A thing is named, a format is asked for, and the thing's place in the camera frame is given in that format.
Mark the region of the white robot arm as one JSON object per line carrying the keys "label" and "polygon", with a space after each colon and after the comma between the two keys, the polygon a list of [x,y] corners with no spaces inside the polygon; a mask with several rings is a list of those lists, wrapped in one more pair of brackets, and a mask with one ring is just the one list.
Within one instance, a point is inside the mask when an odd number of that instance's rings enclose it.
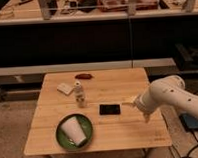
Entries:
{"label": "white robot arm", "polygon": [[198,95],[187,92],[184,79],[178,75],[152,81],[143,93],[130,97],[123,104],[138,108],[146,120],[163,104],[181,108],[198,119]]}

